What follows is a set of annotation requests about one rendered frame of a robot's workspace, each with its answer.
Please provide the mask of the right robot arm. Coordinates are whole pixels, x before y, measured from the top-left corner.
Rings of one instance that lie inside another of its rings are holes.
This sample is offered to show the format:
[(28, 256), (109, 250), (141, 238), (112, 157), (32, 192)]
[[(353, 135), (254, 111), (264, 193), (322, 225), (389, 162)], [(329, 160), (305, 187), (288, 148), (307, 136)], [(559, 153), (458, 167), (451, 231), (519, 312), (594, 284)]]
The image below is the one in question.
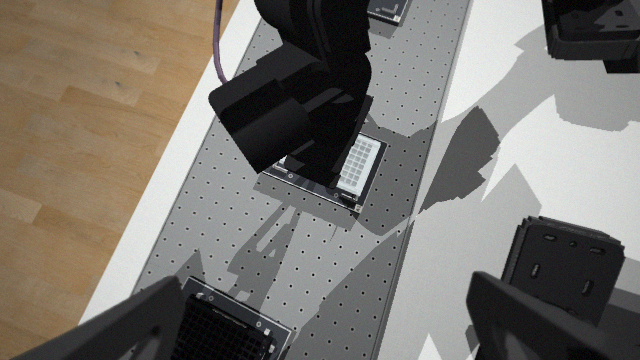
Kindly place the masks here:
[[(283, 45), (210, 92), (217, 117), (257, 174), (359, 115), (371, 80), (370, 0), (254, 0)], [(559, 39), (632, 40), (630, 0), (552, 0)], [(367, 6), (367, 7), (366, 7)]]

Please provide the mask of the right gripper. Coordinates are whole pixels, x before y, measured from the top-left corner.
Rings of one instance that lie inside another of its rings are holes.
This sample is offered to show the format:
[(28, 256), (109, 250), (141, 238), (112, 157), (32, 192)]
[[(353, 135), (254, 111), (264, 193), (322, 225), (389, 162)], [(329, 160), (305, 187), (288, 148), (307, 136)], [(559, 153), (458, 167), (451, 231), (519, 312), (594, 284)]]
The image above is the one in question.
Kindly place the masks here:
[(288, 154), (284, 167), (330, 189), (335, 189), (340, 172), (351, 147), (359, 135), (372, 105), (373, 98), (365, 96), (356, 119), (341, 127), (326, 127), (314, 121), (315, 137)]

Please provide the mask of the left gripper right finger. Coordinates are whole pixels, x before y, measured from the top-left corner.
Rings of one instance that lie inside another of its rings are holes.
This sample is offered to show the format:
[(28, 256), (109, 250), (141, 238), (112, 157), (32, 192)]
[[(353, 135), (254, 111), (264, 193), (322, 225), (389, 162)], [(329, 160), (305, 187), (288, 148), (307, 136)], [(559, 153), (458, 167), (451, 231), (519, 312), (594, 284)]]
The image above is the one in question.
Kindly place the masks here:
[(483, 271), (466, 306), (485, 360), (528, 360), (516, 337), (543, 360), (640, 360), (640, 347)]

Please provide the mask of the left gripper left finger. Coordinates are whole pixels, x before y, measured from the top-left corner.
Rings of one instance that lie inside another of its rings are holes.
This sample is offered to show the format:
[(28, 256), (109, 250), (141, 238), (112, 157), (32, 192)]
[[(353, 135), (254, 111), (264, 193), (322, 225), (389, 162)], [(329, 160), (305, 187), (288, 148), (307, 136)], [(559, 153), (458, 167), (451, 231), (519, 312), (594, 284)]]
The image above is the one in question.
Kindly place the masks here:
[(179, 278), (167, 276), (66, 333), (10, 360), (170, 360), (185, 313)]

